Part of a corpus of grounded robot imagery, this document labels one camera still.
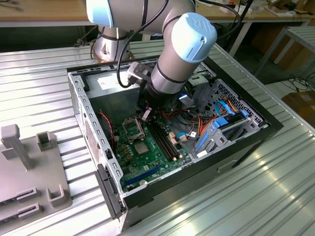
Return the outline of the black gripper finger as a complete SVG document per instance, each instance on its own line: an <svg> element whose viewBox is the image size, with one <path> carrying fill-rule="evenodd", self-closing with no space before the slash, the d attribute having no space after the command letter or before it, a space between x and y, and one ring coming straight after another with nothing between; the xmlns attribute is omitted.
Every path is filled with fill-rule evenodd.
<svg viewBox="0 0 315 236"><path fill-rule="evenodd" d="M152 115L152 108L148 107L145 111L141 114L142 121L150 121Z"/></svg>

